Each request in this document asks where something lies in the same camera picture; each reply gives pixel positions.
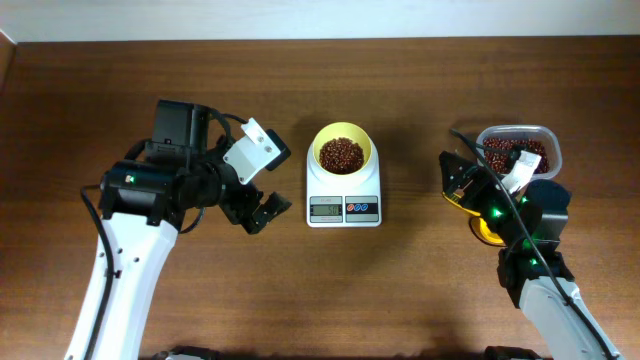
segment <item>white bracket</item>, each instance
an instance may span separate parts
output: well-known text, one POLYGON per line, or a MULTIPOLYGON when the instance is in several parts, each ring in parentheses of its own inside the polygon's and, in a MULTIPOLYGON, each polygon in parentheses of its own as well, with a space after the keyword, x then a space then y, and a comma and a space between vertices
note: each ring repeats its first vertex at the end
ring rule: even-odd
POLYGON ((260 170, 275 160, 281 151, 254 118, 240 127, 246 136, 233 144, 224 155, 224 161, 235 169, 238 181, 246 185, 260 170))
POLYGON ((526 151, 520 153, 520 159, 513 165, 511 172, 502 179, 502 184, 510 194, 519 191, 529 183, 541 159, 537 154, 526 151))

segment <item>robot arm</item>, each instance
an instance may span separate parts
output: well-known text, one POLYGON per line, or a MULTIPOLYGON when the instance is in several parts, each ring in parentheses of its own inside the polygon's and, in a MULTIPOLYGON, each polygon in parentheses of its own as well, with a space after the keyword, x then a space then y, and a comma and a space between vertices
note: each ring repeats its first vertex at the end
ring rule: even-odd
MULTIPOLYGON (((149 226, 146 217, 123 213, 102 220, 102 225, 114 254, 116 274, 90 358, 137 359, 153 291, 178 230, 164 220, 159 226, 149 226)), ((106 285, 106 268, 104 248, 98 241, 91 280, 65 359, 85 358, 106 285)))
MULTIPOLYGON (((563 278, 559 278, 558 281, 595 327, 613 355, 623 360, 624 357, 620 355, 618 349, 589 313, 580 297, 580 290, 576 283, 563 278)), ((585 322, 573 309, 564 304, 564 300, 548 276, 541 276, 535 280, 527 279, 522 287, 518 306, 538 329, 554 359, 606 359, 600 344, 585 322)))
POLYGON ((102 219, 83 193, 104 238, 65 360, 137 359, 158 276, 188 209, 218 205, 232 224, 256 234, 291 206, 277 193, 261 204, 263 193, 251 182, 286 160, 288 148, 253 119, 242 128, 246 136, 236 142, 217 110, 160 101, 152 139, 102 179, 102 219), (225 135, 208 150, 212 118, 225 135), (145 161, 135 161, 143 149, 145 161))
POLYGON ((570 194, 550 180, 537 180, 529 184, 519 201, 517 193, 511 195, 536 248, 572 304, 565 301, 539 262, 500 188, 485 169, 447 152, 440 155, 440 166, 444 197, 474 219, 482 220, 479 233, 487 236, 483 241, 495 244, 499 239, 507 246, 499 253, 500 284, 507 289, 514 306, 538 329, 553 358, 624 359, 589 313, 562 254, 556 251, 568 221, 570 194), (602 343, 611 357, 605 355, 602 343))

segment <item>yellow bowl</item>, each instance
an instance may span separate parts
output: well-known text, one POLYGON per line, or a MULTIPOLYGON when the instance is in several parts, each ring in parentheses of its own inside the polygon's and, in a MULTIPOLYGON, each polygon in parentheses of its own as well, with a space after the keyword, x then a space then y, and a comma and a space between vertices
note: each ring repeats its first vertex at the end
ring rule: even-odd
POLYGON ((320 166, 321 169, 327 171, 320 164, 320 149, 322 149, 322 146, 329 141, 341 137, 348 138, 354 143, 360 145, 360 147, 362 148, 362 153, 364 155, 364 162, 362 163, 362 167, 360 167, 358 171, 364 169, 369 162, 369 158, 371 158, 371 139, 369 138, 369 135, 367 135, 367 133, 364 132, 364 130, 362 130, 359 126, 347 122, 339 122, 327 125, 322 130, 320 130, 318 135, 316 135, 316 138, 313 139, 313 158, 316 160, 318 166, 320 166))

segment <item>white scale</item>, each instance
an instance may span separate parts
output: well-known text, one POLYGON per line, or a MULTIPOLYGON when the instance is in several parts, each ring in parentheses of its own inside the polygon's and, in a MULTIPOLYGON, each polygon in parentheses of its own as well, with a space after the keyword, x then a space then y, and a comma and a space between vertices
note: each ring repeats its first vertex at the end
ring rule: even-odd
POLYGON ((378 150, 360 127, 333 123, 322 129, 307 153, 307 224, 311 227, 375 227, 382 222, 378 150), (336 175, 319 164, 322 145, 346 137, 362 147, 363 167, 336 175))

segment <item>scale display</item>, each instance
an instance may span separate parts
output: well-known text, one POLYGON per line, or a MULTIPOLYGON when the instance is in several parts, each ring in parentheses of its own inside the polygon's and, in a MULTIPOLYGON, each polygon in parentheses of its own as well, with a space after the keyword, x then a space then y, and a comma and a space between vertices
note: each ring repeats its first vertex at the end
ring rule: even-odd
POLYGON ((342 215, 342 205, 311 205, 311 216, 342 215))

